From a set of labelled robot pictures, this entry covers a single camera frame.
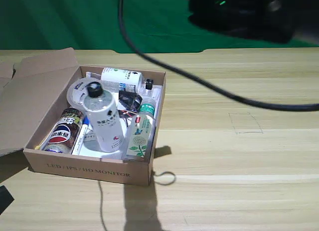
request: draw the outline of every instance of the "cardboard box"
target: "cardboard box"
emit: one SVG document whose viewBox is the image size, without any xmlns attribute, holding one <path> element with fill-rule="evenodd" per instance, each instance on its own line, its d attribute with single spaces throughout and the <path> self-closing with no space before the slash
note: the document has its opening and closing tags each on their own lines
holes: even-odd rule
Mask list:
<svg viewBox="0 0 319 231">
<path fill-rule="evenodd" d="M 152 78 L 155 85 L 163 85 L 152 153 L 147 162 L 34 150 L 69 107 L 68 87 L 86 72 L 101 74 L 102 70 L 103 67 L 79 66 L 72 48 L 23 59 L 0 95 L 0 155 L 23 149 L 35 172 L 148 185 L 164 100 L 165 72 L 139 71 Z"/>
<path fill-rule="evenodd" d="M 0 63 L 0 95 L 13 77 L 13 63 Z"/>
</svg>

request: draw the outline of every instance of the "black bottle cap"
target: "black bottle cap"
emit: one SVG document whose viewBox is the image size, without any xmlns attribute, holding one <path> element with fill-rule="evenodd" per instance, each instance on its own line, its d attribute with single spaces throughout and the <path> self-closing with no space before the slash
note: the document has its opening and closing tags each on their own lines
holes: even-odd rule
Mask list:
<svg viewBox="0 0 319 231">
<path fill-rule="evenodd" d="M 147 90 L 152 90 L 152 88 L 153 88 L 153 83 L 154 83 L 154 80 L 153 80 L 153 79 L 147 78 L 147 79 L 146 79 L 145 89 L 147 89 Z"/>
<path fill-rule="evenodd" d="M 102 85 L 98 82 L 91 82 L 87 85 L 88 95 L 91 98 L 97 98 L 103 94 Z"/>
</svg>

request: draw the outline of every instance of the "bottle label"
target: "bottle label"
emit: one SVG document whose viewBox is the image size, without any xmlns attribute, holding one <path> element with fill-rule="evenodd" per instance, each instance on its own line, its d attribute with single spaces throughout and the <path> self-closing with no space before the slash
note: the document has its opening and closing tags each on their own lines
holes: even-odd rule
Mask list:
<svg viewBox="0 0 319 231">
<path fill-rule="evenodd" d="M 104 68 L 101 80 L 104 81 L 104 89 L 106 90 L 136 93 L 142 82 L 142 74 L 123 69 Z"/>
<path fill-rule="evenodd" d="M 119 150 L 124 136 L 115 102 L 107 110 L 88 112 L 87 115 L 101 150 L 103 152 Z"/>
<path fill-rule="evenodd" d="M 143 160 L 148 151 L 148 141 L 154 120 L 149 115 L 137 115 L 132 121 L 130 141 L 126 155 L 134 159 Z"/>
<path fill-rule="evenodd" d="M 141 105 L 140 112 L 149 112 L 154 116 L 155 108 L 151 104 L 143 104 Z"/>
</svg>

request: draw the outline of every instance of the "green label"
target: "green label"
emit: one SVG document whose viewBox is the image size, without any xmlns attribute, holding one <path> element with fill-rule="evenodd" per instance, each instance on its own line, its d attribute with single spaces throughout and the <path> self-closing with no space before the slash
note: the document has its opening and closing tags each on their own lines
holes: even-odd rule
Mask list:
<svg viewBox="0 0 319 231">
<path fill-rule="evenodd" d="M 155 108 L 151 104 L 143 104 L 141 105 L 140 112 L 149 112 L 154 115 Z"/>
<path fill-rule="evenodd" d="M 150 115 L 142 114 L 136 116 L 131 123 L 132 127 L 128 135 L 130 141 L 126 155 L 138 160 L 144 159 L 153 124 L 154 120 Z"/>
</svg>

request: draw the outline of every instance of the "box flap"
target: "box flap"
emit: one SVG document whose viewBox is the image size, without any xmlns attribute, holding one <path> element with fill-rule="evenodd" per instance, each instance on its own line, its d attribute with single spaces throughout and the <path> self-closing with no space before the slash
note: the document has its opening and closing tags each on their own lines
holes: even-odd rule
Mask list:
<svg viewBox="0 0 319 231">
<path fill-rule="evenodd" d="M 74 65 L 77 63 L 72 56 L 69 56 L 72 51 L 73 49 L 62 50 L 61 54 L 68 54 L 71 65 Z M 70 67 L 64 57 L 61 57 L 61 63 L 64 63 L 66 68 L 60 69 L 58 53 L 59 51 L 55 51 L 52 56 L 45 54 L 44 57 L 40 55 L 27 59 L 35 61 L 38 67 L 24 62 L 23 67 L 28 68 L 24 71 L 27 71 L 29 76 L 21 77 L 21 73 L 18 77 L 15 76 L 0 94 L 0 154 L 25 148 L 42 120 L 52 110 L 50 108 L 54 107 L 61 96 L 66 97 L 69 84 L 75 77 L 81 76 L 79 66 Z M 43 63 L 39 63 L 39 57 L 44 59 Z M 32 67 L 41 68 L 41 71 L 46 70 L 46 72 L 36 75 Z M 58 119 L 62 111 L 54 110 Z"/>
<path fill-rule="evenodd" d="M 73 48 L 66 48 L 23 59 L 16 70 L 14 78 L 22 78 L 74 66 L 78 66 L 75 51 Z"/>
<path fill-rule="evenodd" d="M 0 63 L 0 94 L 13 76 L 13 63 Z"/>
</svg>

